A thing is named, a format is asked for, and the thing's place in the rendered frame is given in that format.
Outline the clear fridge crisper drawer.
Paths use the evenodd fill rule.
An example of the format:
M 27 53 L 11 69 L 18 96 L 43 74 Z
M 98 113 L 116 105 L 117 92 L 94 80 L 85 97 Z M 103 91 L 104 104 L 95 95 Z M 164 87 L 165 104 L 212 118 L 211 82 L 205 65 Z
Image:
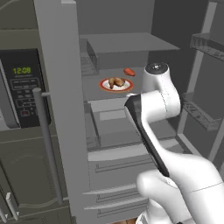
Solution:
M 125 115 L 125 102 L 126 98 L 84 102 L 88 151 L 141 142 Z

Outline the brown chicken drumstick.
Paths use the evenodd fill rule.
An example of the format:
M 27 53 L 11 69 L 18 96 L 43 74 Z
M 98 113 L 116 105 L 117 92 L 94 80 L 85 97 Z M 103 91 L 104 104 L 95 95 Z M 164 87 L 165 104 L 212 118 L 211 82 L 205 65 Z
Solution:
M 124 83 L 125 83 L 124 78 L 112 77 L 108 79 L 108 84 L 110 88 L 113 88 L 114 86 L 122 87 Z

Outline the grey fridge glass shelf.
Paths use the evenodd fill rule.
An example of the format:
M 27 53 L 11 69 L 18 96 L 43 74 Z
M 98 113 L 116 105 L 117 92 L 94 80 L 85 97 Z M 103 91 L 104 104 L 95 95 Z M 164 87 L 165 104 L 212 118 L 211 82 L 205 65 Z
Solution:
M 144 67 L 154 53 L 174 52 L 179 48 L 148 32 L 80 35 L 97 71 L 125 67 Z

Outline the clear fridge door shelf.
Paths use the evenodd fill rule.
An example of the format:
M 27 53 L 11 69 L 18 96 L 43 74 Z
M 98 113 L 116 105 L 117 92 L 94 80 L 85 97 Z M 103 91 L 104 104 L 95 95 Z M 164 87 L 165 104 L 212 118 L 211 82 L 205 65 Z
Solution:
M 182 114 L 179 121 L 178 130 L 182 132 L 186 126 L 187 116 L 190 115 L 206 131 L 218 130 L 222 119 L 213 119 L 202 108 L 193 102 L 194 92 L 184 93 L 181 96 Z
M 191 47 L 224 61 L 224 44 L 215 41 L 209 33 L 193 34 Z

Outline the grey open fridge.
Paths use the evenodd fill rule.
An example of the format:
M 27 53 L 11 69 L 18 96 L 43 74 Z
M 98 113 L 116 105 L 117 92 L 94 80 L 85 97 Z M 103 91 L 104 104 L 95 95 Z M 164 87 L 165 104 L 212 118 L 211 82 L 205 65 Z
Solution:
M 193 34 L 203 28 L 207 6 L 210 0 L 74 0 L 77 8 L 79 44 L 80 35 L 140 33 L 148 32 L 176 47 L 177 51 L 154 53 L 146 65 L 152 62 L 165 62 L 171 69 L 171 79 L 180 97 L 186 93 L 196 51 L 191 48 Z M 133 91 L 139 93 L 143 85 L 145 66 L 125 67 L 135 72 L 132 77 Z M 111 93 L 99 87 L 105 78 L 122 76 L 124 68 L 99 70 L 97 75 L 81 74 L 84 102 L 115 98 L 127 98 L 124 93 Z M 181 113 L 170 119 L 152 124 L 152 130 L 160 143 L 168 150 L 182 154 L 192 154 L 181 146 L 177 131 Z M 85 200 L 84 211 L 88 224 L 109 224 L 137 217 L 144 208 L 125 213 L 97 218 L 85 207 L 101 206 L 115 202 L 90 206 Z

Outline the grey open fridge door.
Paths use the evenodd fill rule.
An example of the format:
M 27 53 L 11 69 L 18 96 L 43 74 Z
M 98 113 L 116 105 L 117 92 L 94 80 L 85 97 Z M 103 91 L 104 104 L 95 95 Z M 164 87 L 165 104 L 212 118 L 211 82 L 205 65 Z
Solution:
M 224 0 L 210 0 L 200 33 L 224 44 Z M 187 93 L 194 92 L 193 102 L 213 119 L 221 118 L 218 130 L 206 131 L 190 115 L 177 139 L 187 152 L 207 158 L 224 177 L 224 61 L 196 50 Z

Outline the white plate with red rim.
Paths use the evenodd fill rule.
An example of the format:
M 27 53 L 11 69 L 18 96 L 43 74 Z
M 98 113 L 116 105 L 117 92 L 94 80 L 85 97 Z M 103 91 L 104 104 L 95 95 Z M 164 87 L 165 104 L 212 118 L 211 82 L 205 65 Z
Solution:
M 113 88 L 110 88 L 109 78 L 107 78 L 99 82 L 99 87 L 104 91 L 122 93 L 122 92 L 130 91 L 133 88 L 133 82 L 131 80 L 125 79 L 125 83 L 122 87 L 114 86 Z

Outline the orange-red oval vegetable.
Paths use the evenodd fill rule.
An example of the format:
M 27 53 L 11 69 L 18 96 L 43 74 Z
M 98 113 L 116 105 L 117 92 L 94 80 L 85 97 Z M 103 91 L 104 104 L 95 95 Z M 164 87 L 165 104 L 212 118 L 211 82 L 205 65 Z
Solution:
M 134 77 L 136 74 L 135 74 L 135 72 L 132 70 L 132 69 L 130 69 L 130 68 L 124 68 L 123 69 L 123 72 L 126 74 L 126 75 L 128 75 L 128 76 L 132 76 L 132 77 Z

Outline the tall grey freezer drawer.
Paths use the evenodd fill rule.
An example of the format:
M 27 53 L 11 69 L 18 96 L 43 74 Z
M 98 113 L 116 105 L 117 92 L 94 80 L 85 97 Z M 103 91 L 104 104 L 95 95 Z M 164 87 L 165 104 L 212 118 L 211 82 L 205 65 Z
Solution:
M 136 182 L 137 175 L 140 172 L 145 172 L 156 168 L 155 165 L 142 164 L 119 170 L 95 173 L 95 168 L 97 165 L 103 167 L 146 159 L 152 161 L 151 156 L 148 154 L 142 143 L 109 150 L 89 152 L 88 165 L 90 189 L 95 191 L 116 186 L 130 185 Z

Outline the shallow grey freezer drawer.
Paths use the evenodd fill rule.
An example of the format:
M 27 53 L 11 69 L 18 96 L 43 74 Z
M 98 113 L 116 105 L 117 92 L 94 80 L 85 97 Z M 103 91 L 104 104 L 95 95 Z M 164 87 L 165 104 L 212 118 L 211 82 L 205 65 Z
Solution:
M 127 200 L 119 201 L 116 203 L 105 204 L 105 205 L 101 205 L 101 206 L 89 206 L 89 207 L 85 207 L 85 210 L 95 213 L 96 217 L 97 217 L 98 209 L 100 209 L 102 212 L 106 212 L 108 210 L 117 209 L 117 208 L 120 209 L 120 208 L 126 207 L 126 206 L 134 206 L 135 204 L 141 204 L 141 203 L 145 203 L 145 202 L 147 205 L 148 200 L 146 198 L 138 197 L 138 198 L 134 198 L 134 199 L 127 199 Z
M 111 194 L 126 193 L 126 192 L 131 192 L 131 191 L 137 191 L 137 186 L 135 184 L 120 185 L 120 186 L 107 188 L 107 189 L 84 192 L 83 196 L 84 196 L 85 200 L 87 201 L 87 203 L 90 206 L 93 206 L 93 205 L 99 205 L 102 203 L 117 202 L 120 200 L 128 200 L 128 199 L 132 199 L 134 197 L 138 197 L 138 196 L 132 196 L 132 197 L 123 198 L 123 199 L 116 199 L 116 200 L 111 200 L 111 201 L 104 201 L 102 203 L 96 203 L 97 194 L 100 194 L 102 197 L 105 197 L 105 196 L 109 196 Z

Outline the black microwave oven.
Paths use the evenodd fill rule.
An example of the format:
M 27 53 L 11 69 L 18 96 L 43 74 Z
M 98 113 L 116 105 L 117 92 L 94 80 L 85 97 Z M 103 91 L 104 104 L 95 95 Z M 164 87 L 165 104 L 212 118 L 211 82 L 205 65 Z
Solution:
M 38 50 L 0 50 L 0 109 L 8 128 L 39 126 L 34 88 L 45 91 Z

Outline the grey built-in oven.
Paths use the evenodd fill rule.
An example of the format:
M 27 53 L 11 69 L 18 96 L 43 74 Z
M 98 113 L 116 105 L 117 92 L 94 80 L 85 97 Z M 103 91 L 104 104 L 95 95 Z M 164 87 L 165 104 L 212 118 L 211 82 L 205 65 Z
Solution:
M 0 130 L 0 207 L 7 223 L 73 224 L 56 129 L 50 128 L 52 147 L 63 194 L 57 201 L 41 128 Z M 14 220 L 5 196 L 11 192 L 19 211 Z

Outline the grey wall cupboard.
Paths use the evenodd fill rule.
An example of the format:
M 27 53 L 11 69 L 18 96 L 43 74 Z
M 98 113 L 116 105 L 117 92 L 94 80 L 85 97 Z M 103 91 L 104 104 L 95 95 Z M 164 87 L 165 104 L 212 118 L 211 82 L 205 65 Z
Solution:
M 0 0 L 0 50 L 39 46 L 33 0 Z

